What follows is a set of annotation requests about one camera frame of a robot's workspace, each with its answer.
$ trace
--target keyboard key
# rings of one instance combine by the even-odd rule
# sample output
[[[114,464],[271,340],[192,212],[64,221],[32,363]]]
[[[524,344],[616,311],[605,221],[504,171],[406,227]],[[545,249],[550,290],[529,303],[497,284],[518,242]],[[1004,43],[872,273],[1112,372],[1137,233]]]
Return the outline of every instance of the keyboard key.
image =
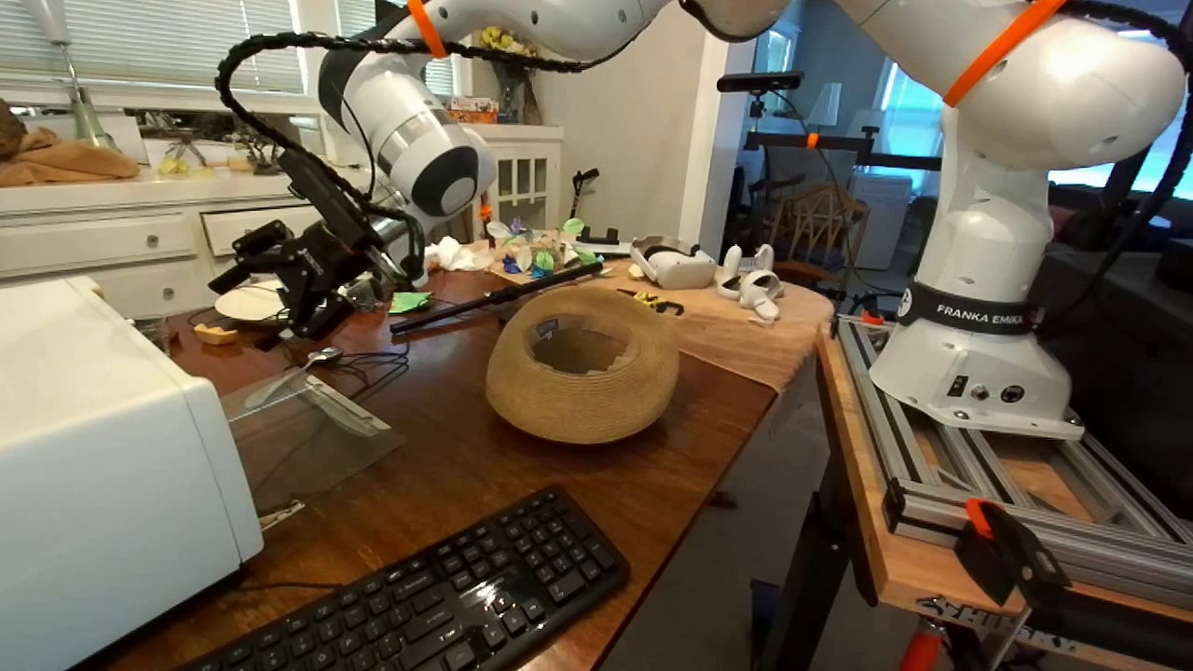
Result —
[[[586,577],[576,571],[567,571],[558,580],[548,583],[554,605],[570,598],[583,590],[586,590]]]
[[[396,580],[391,592],[396,592],[396,598],[410,598],[412,592],[421,592],[427,583],[437,583],[434,572],[410,572],[410,577]]]
[[[452,595],[446,583],[434,583],[434,590],[417,592],[410,605],[412,605],[412,609],[427,609],[427,606],[443,605],[446,595]]]
[[[402,627],[402,636],[406,642],[417,642],[425,636],[427,629],[452,623],[452,609],[446,606],[437,606],[437,609],[425,609],[425,613],[412,613],[406,627]]]
[[[462,590],[471,590],[471,583],[475,583],[475,572],[471,572],[471,571],[452,572],[452,590],[456,590],[456,592],[462,592]]]
[[[465,668],[475,668],[475,662],[476,662],[476,652],[475,652],[471,642],[457,642],[457,643],[452,643],[452,648],[443,652],[443,668],[446,668],[446,671],[465,671]]]
[[[443,652],[446,643],[456,643],[457,636],[462,636],[462,627],[443,627],[443,629],[421,636],[417,643],[410,643],[410,648],[402,652],[402,662],[406,662],[406,668],[417,668],[417,662],[425,662],[427,655],[437,655],[437,652]]]
[[[509,609],[506,617],[504,617],[504,627],[506,627],[506,633],[522,633],[524,629],[524,617],[522,617],[522,609]]]
[[[599,577],[599,567],[596,567],[596,561],[583,561],[583,577],[586,577],[586,580],[596,580],[596,577]]]
[[[506,642],[506,629],[501,623],[486,623],[480,636],[486,636],[487,648],[501,648]]]
[[[522,598],[522,609],[529,623],[540,623],[548,613],[548,606],[540,598]]]

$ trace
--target cable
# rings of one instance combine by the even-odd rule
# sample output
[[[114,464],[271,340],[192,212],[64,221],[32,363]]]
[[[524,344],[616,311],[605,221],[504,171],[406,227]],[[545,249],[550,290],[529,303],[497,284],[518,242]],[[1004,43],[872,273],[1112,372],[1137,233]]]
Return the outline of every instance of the cable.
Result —
[[[1120,6],[1120,3],[1097,3],[1097,0],[1072,0],[1066,6],[1066,14],[1088,14],[1088,18],[1112,18],[1112,21],[1126,21],[1137,30],[1147,30],[1157,38],[1166,40],[1166,47],[1180,60],[1187,66],[1187,83],[1193,86],[1193,43],[1187,40],[1187,34],[1147,12],[1134,12],[1134,6]],[[1120,231],[1120,237],[1112,242],[1112,249],[1102,254],[1102,260],[1097,263],[1097,273],[1086,280],[1086,285],[1079,290],[1079,296],[1064,308],[1055,308],[1045,325],[1041,336],[1055,330],[1059,325],[1066,325],[1093,295],[1097,285],[1106,280],[1112,263],[1128,249],[1128,242],[1152,222],[1152,217],[1173,196],[1173,186],[1180,182],[1187,168],[1190,168],[1190,152],[1193,152],[1193,98],[1187,98],[1187,119],[1177,129],[1177,142],[1172,147],[1172,161],[1152,188],[1152,196],[1134,212],[1134,221]]]
[[[391,53],[391,54],[412,54],[412,53],[427,53],[425,43],[399,43],[399,40],[358,40],[358,38],[328,38],[328,34],[255,34],[237,43],[227,47],[227,54],[216,66],[216,93],[220,103],[245,126],[255,126],[260,136],[283,144],[288,152],[302,152],[308,161],[322,165],[323,178],[335,182],[343,192],[354,196],[354,206],[363,212],[384,212],[384,217],[402,217],[391,207],[375,207],[368,201],[368,192],[354,188],[335,168],[328,168],[322,155],[312,155],[308,147],[302,147],[297,142],[292,142],[288,135],[271,129],[260,116],[255,116],[232,89],[233,70],[255,60],[257,53],[278,53],[278,47],[343,47],[343,53]],[[576,74],[589,66],[599,66],[605,60],[617,54],[605,54],[605,60],[589,60],[589,64],[575,64],[575,60],[545,60],[545,54],[518,54],[518,53],[497,53],[497,47],[471,47],[471,43],[456,43],[446,40],[446,53],[465,54],[465,60],[487,60],[487,64],[518,64],[518,66],[537,66],[537,70],[558,70],[558,74]]]

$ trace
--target wall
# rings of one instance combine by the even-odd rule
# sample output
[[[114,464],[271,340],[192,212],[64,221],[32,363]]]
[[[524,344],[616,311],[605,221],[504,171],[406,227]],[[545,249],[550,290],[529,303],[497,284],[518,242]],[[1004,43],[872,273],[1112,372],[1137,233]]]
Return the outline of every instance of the wall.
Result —
[[[716,182],[709,161],[716,126],[709,110],[696,119],[696,109],[721,98],[716,78],[709,83],[706,40],[706,30],[678,3],[667,3],[624,54],[586,74],[537,74],[545,121],[567,126],[567,186],[575,171],[599,168],[576,201],[589,227],[617,227],[624,237],[701,231],[693,217],[706,212],[706,188],[687,182]]]

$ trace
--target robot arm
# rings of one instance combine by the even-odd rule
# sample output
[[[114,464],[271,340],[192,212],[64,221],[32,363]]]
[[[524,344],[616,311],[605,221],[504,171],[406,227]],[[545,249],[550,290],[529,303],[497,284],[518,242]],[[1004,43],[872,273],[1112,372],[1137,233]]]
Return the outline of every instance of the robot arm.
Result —
[[[1049,171],[1141,152],[1177,110],[1166,47],[1050,14],[1064,0],[837,0],[944,93],[939,207],[872,385],[958,429],[1072,439],[1069,377],[1028,290],[1050,242]]]
[[[211,280],[211,290],[224,295],[251,273],[276,273],[288,305],[283,327],[297,336],[330,330],[354,308],[350,295],[363,274],[373,274],[373,295],[388,296],[402,274],[421,273],[417,254],[417,267],[388,257],[396,233],[406,231],[412,237],[427,222],[465,212],[492,182],[486,142],[446,119],[443,103],[421,86],[417,70],[427,60],[425,53],[446,53],[443,43],[475,30],[504,25],[550,54],[567,54],[550,64],[583,70],[624,53],[665,3],[667,0],[410,0],[381,25],[338,40],[343,47],[328,53],[316,78],[322,109],[368,152],[373,168],[384,171],[399,207],[373,217],[368,201],[350,196],[354,188],[330,168],[292,147],[278,165],[323,221],[297,237],[278,222],[251,231],[233,242],[233,263]],[[782,3],[786,0],[682,0],[693,18],[729,40],[757,38]],[[227,86],[233,64],[220,66],[216,89],[224,103],[251,121]]]

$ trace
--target keyboard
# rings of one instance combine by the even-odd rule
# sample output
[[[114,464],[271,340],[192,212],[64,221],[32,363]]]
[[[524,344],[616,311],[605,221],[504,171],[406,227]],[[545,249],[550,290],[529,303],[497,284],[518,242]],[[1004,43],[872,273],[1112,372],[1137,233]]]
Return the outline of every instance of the keyboard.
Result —
[[[516,668],[627,577],[627,560],[596,520],[563,488],[545,488],[192,668]]]

